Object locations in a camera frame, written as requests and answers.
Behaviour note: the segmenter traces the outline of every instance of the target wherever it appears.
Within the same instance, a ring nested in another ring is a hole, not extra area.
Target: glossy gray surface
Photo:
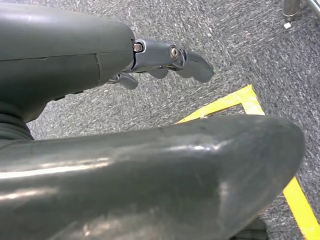
[[[305,153],[288,120],[216,116],[0,150],[0,238],[221,240],[285,187]]]

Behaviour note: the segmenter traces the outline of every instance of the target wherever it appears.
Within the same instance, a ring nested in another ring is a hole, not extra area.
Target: metal pole
[[[319,0],[306,0],[306,2],[320,19],[320,1]]]
[[[288,22],[291,22],[299,12],[301,0],[284,0],[283,15]]]

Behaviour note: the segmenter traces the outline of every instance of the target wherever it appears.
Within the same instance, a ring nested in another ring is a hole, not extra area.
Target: yellow line
[[[246,114],[265,115],[259,104],[252,85],[229,94],[217,101],[198,109],[177,123],[203,118],[214,112],[242,104]],[[294,177],[283,194],[306,240],[320,240],[320,226],[297,178]]]

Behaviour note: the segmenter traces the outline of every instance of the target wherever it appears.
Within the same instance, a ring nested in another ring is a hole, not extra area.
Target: speckled carpet floor
[[[297,179],[320,220],[320,21],[303,4],[285,30],[279,0],[16,0],[119,20],[137,38],[162,40],[205,56],[209,83],[175,74],[138,76],[128,91],[105,85],[51,102],[29,124],[37,139],[165,126],[253,84],[266,114],[295,121],[307,152]],[[271,240],[302,240],[282,195],[264,214]]]

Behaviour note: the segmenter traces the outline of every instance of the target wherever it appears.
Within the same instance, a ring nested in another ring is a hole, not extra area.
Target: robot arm
[[[123,23],[35,5],[0,7],[0,113],[35,120],[52,100],[97,86],[134,89],[128,73],[164,78],[169,70],[208,82],[214,71],[173,44],[135,40]]]

